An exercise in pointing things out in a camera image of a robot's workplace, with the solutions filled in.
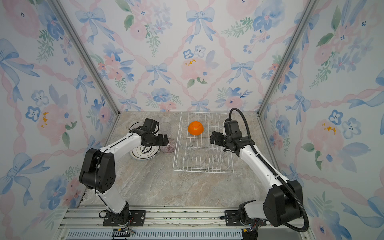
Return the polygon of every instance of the black mounting plate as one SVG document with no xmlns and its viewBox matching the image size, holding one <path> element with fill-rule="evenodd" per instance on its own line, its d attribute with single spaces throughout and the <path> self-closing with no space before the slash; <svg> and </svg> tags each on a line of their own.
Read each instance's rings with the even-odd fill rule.
<svg viewBox="0 0 384 240">
<path fill-rule="evenodd" d="M 142 227 L 144 226 L 144 221 L 145 221 L 145 210 L 130 210 L 133 219 L 131 222 L 131 227 Z M 103 222 L 104 227 L 120 227 L 117 223 L 112 223 L 111 219 L 104 219 Z"/>
<path fill-rule="evenodd" d="M 250 224 L 249 226 L 245 226 L 244 224 L 242 224 L 240 221 L 240 216 L 238 215 L 239 214 L 238 210 L 225 210 L 224 214 L 226 217 L 229 217 L 228 219 L 225 220 L 225 224 L 227 227 L 252 227 L 254 225 L 254 223 Z M 266 226 L 266 221 L 262 220 L 262 223 L 260 226 Z"/>
</svg>

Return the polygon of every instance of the floral wallpaper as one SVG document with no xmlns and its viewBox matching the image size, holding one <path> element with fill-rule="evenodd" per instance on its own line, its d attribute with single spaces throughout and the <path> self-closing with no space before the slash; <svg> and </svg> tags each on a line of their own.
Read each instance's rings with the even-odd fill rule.
<svg viewBox="0 0 384 240">
<path fill-rule="evenodd" d="M 0 239 L 51 239 L 115 114 L 43 0 L 0 3 Z"/>
<path fill-rule="evenodd" d="M 256 111 L 307 2 L 61 3 L 121 111 Z"/>
<path fill-rule="evenodd" d="M 320 0 L 262 117 L 317 240 L 384 239 L 380 0 Z"/>
</svg>

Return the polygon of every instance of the white dish rack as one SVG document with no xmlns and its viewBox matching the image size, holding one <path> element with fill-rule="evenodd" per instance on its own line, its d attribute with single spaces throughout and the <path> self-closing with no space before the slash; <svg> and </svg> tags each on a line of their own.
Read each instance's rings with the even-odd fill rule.
<svg viewBox="0 0 384 240">
<path fill-rule="evenodd" d="M 181 112 L 175 157 L 174 171 L 233 173 L 233 159 L 224 147 L 210 144 L 213 131 L 223 133 L 226 113 Z M 204 132 L 198 136 L 188 132 L 193 121 L 203 124 Z"/>
</svg>

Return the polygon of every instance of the wall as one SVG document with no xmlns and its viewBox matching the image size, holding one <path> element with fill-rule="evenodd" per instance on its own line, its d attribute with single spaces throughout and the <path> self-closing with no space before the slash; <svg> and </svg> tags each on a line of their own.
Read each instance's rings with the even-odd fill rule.
<svg viewBox="0 0 384 240">
<path fill-rule="evenodd" d="M 383 10 L 380 0 L 320 0 L 299 63 L 263 114 L 318 240 L 384 239 Z M 287 81 L 290 71 L 298 78 Z"/>
<path fill-rule="evenodd" d="M 45 1 L 0 3 L 0 239 L 51 239 L 114 122 Z"/>
<path fill-rule="evenodd" d="M 61 3 L 121 110 L 254 111 L 307 0 Z"/>
</svg>

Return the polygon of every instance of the orange bowl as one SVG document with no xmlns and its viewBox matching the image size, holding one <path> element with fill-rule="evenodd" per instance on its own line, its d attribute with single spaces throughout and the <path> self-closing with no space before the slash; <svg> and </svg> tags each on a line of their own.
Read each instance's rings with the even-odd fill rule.
<svg viewBox="0 0 384 240">
<path fill-rule="evenodd" d="M 188 126 L 188 132 L 194 136 L 202 134 L 203 131 L 203 125 L 198 121 L 191 122 Z"/>
</svg>

